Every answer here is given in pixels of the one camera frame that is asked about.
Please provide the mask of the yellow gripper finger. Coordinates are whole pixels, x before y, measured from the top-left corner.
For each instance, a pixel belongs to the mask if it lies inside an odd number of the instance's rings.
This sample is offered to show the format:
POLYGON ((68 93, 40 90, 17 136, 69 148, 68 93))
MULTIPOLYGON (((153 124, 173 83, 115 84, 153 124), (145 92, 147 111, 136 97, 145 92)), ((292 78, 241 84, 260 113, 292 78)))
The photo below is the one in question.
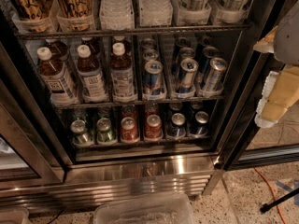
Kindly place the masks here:
POLYGON ((273 53, 274 52, 274 39, 277 32, 277 27, 275 26, 264 38, 259 40, 254 46, 255 51, 261 53, 273 53))
POLYGON ((273 127, 298 100, 299 67, 288 64, 280 72, 271 71, 256 108, 256 125, 260 128, 273 127))

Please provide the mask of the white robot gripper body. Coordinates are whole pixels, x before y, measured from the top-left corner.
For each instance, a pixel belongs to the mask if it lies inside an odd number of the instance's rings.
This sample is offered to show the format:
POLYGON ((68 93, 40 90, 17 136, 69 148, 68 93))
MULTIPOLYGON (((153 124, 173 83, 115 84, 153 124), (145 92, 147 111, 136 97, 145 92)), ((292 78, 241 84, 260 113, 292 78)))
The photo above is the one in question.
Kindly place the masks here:
POLYGON ((283 63, 299 64, 299 1, 278 24, 274 38, 274 55, 283 63))

